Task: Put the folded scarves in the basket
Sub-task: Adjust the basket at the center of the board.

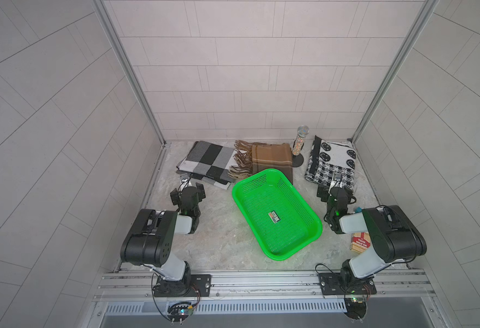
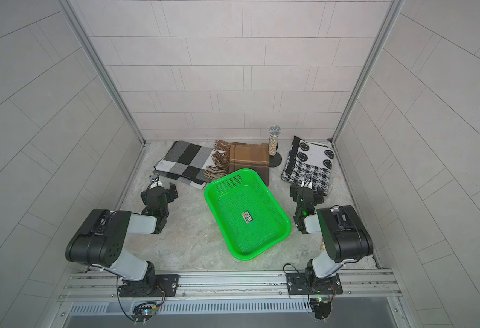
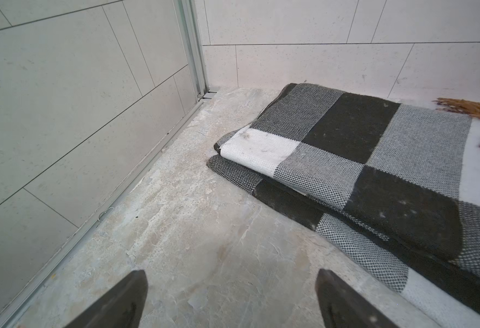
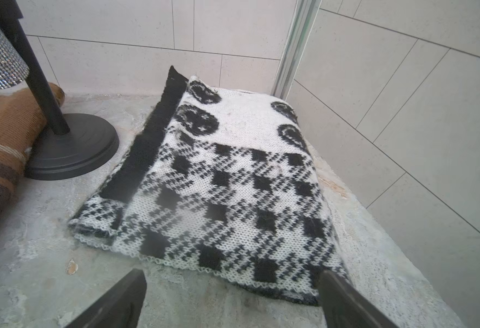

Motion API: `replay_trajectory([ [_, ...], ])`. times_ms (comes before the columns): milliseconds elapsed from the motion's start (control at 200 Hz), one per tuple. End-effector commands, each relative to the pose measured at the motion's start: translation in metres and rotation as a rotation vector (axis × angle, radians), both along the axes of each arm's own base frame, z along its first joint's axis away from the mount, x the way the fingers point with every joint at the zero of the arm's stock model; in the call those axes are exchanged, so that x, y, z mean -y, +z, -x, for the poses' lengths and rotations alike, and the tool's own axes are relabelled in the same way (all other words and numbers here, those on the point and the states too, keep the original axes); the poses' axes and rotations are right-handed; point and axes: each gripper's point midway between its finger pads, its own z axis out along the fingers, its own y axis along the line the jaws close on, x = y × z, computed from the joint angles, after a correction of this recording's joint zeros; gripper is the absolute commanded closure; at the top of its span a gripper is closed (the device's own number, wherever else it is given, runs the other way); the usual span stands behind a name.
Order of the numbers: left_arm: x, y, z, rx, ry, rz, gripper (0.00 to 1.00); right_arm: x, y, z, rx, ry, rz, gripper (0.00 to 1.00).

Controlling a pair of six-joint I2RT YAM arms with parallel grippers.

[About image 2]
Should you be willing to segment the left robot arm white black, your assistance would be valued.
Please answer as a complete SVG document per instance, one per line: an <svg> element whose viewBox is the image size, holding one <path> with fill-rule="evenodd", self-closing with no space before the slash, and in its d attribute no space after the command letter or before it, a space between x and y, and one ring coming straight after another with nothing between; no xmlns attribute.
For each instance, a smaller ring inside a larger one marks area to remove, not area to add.
<svg viewBox="0 0 480 328"><path fill-rule="evenodd" d="M178 198L175 184L166 188L154 180L140 197L141 213L94 209L71 238L66 260L106 270L118 277L117 293L123 298L173 297L178 275L157 276L155 266L125 249L129 235L158 235L169 217L169 204Z"/></svg>

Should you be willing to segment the black white houndstooth scarf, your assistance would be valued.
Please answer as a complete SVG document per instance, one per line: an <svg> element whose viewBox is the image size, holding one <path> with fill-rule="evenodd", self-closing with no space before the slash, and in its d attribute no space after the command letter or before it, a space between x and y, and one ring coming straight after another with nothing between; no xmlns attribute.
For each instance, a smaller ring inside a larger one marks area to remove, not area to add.
<svg viewBox="0 0 480 328"><path fill-rule="evenodd" d="M298 184L309 174L313 189L320 189L327 197L333 161L334 151L330 144L307 142L294 136L281 179L290 184Z"/></svg>

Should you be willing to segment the green plastic basket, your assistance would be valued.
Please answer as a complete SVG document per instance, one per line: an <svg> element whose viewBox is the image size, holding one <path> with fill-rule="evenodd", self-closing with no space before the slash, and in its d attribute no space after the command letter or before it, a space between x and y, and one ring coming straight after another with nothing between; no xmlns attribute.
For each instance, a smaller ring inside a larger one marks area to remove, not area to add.
<svg viewBox="0 0 480 328"><path fill-rule="evenodd" d="M204 197L230 253L238 260L256 258L291 233L288 215L252 169L213 181Z"/></svg>

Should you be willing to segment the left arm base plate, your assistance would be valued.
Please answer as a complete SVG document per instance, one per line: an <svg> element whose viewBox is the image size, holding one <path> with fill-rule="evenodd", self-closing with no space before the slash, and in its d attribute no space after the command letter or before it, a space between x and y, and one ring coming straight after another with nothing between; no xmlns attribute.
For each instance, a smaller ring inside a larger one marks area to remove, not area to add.
<svg viewBox="0 0 480 328"><path fill-rule="evenodd" d="M118 296L123 298L174 297L180 276L176 274L160 274L151 285L147 281L131 282L122 280L118 287Z"/></svg>

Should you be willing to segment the grey black checkered scarf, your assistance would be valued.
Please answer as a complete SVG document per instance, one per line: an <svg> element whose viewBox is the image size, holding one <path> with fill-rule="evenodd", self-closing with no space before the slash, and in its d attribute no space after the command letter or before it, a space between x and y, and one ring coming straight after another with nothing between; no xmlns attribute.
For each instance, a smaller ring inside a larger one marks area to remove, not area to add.
<svg viewBox="0 0 480 328"><path fill-rule="evenodd" d="M213 164L214 153L210 147L176 141L167 154L155 164L154 173L203 190L211 182L205 172L207 167Z"/></svg>

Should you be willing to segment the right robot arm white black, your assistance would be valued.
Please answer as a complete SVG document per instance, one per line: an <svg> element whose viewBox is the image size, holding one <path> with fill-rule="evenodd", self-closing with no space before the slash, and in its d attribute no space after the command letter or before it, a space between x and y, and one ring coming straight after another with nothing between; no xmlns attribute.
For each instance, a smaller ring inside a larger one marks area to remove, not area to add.
<svg viewBox="0 0 480 328"><path fill-rule="evenodd" d="M304 277L309 292L330 291L337 295L338 271L346 264L360 262L374 251L374 244L356 210L351 205L335 205L315 209L324 201L323 191L312 184L290 187L290 197L296 203L294 223L304 235L320 234L324 250L310 260Z"/></svg>

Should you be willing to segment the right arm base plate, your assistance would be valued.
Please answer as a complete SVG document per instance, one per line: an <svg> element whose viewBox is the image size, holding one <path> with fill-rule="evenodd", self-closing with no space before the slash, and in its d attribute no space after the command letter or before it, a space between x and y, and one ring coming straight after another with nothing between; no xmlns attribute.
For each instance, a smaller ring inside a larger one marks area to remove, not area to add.
<svg viewBox="0 0 480 328"><path fill-rule="evenodd" d="M333 277L323 279L312 275L307 278L305 273L291 272L285 273L288 293L294 295L342 295L342 283L340 276L336 274Z"/></svg>

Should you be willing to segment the brown plaid fringed scarf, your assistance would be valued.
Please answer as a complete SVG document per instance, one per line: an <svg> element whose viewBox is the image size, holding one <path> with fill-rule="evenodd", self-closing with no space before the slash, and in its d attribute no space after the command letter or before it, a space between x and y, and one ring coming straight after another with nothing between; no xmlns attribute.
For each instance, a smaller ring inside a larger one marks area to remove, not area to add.
<svg viewBox="0 0 480 328"><path fill-rule="evenodd" d="M225 142L214 143L212 164L206 167L204 176L211 181L223 178L240 169L252 169L264 184L269 186L269 146L267 143L249 144Z"/></svg>

